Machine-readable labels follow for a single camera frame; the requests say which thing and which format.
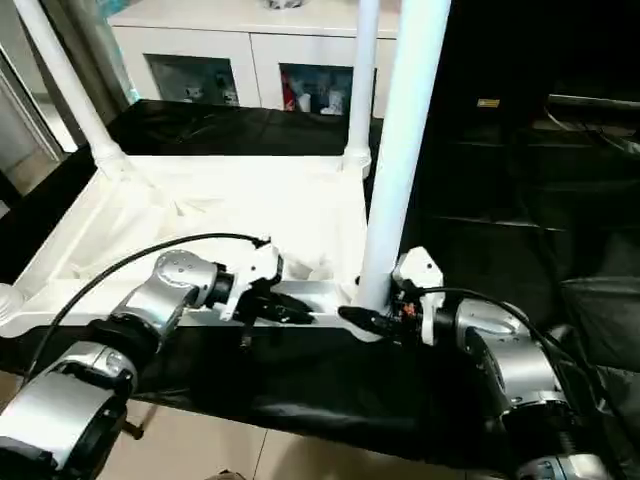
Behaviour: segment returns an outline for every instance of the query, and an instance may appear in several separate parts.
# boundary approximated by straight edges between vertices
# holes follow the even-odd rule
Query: white pole
[[[97,165],[125,158],[91,103],[38,0],[14,0],[16,8],[47,64],[60,92],[91,146]]]
[[[344,152],[345,156],[349,158],[369,160],[371,157],[369,126],[371,124],[373,80],[376,68],[379,12],[380,0],[360,0],[356,59],[351,90],[349,141]]]
[[[404,0],[356,304],[383,310],[397,261],[451,0]]]

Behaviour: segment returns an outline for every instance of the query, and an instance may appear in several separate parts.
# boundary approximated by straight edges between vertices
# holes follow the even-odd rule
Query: black surface
[[[139,102],[111,127],[128,153],[156,155],[340,154],[346,129],[343,118],[161,102]],[[374,152],[379,133],[374,123]],[[636,209],[625,206],[640,200],[639,164],[579,134],[527,132],[509,146],[491,129],[460,137],[449,143],[431,136],[423,145],[403,249],[424,245],[448,286],[507,300],[540,327],[574,324],[589,338],[593,361],[607,368],[612,395],[637,433],[640,415],[629,392],[640,395],[640,379],[629,372],[640,346],[630,334],[640,302],[628,277],[640,269],[640,237]],[[20,239],[0,269],[2,281],[15,279],[92,172],[81,149],[0,220],[2,238]],[[601,276],[625,277],[606,285],[622,300],[602,288],[596,296],[578,288],[584,281],[577,278],[590,287]],[[584,307],[577,314],[563,308],[567,289]],[[600,316],[590,322],[594,311]],[[603,328],[614,345],[627,335],[629,347],[615,362],[604,355],[611,348],[602,344]],[[24,372],[43,330],[0,339],[0,368]],[[49,358],[81,330],[64,327]],[[255,332],[247,354],[238,348],[237,329],[179,328],[145,372],[137,397],[456,467],[499,463],[500,439],[484,433],[471,369],[457,354],[363,344],[337,330]],[[627,461],[628,444],[611,415],[603,418],[616,454]],[[627,473],[637,474],[629,465]]]

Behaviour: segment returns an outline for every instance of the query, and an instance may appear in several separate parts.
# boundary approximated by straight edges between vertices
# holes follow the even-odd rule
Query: black table
[[[346,143],[347,123],[143,101],[110,130],[130,154],[336,155]],[[374,122],[374,156],[380,130]],[[428,126],[433,140],[423,145],[403,249],[424,245],[448,285],[508,300],[541,328],[567,322],[563,288],[591,305],[596,301],[600,312],[612,308],[600,290],[593,296],[580,281],[568,287],[560,281],[638,274],[638,218],[619,208],[640,199],[638,163],[570,133],[529,132],[508,146],[491,130],[455,141],[440,140],[438,133]],[[0,268],[0,281],[15,280],[94,170],[88,149],[80,149],[0,220],[3,238],[20,239]],[[368,195],[371,185],[368,179]],[[631,300],[626,305],[636,308]],[[0,369],[24,373],[43,332],[0,339]],[[484,431],[470,388],[473,369],[456,352],[364,344],[330,329],[257,329],[251,351],[243,352],[240,333],[179,328],[145,372],[136,398],[452,467],[504,466],[501,439]],[[80,328],[61,328],[48,358],[81,335]],[[597,343],[594,361],[613,382],[621,377],[611,368],[624,375],[633,370],[620,358],[612,363]],[[637,421],[632,410],[630,421]]]

